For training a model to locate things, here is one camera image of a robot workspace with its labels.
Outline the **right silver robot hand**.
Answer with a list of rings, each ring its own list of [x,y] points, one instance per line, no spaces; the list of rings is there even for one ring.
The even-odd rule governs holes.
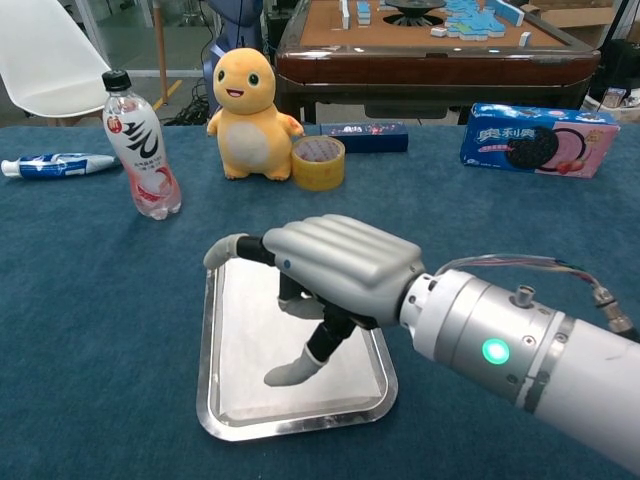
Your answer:
[[[355,328],[399,324],[409,288],[426,271],[418,245],[338,214],[289,222],[261,236],[228,235],[208,249],[203,264],[214,271],[231,258],[277,268],[279,308],[320,322],[297,359],[266,373],[270,387],[310,379]]]

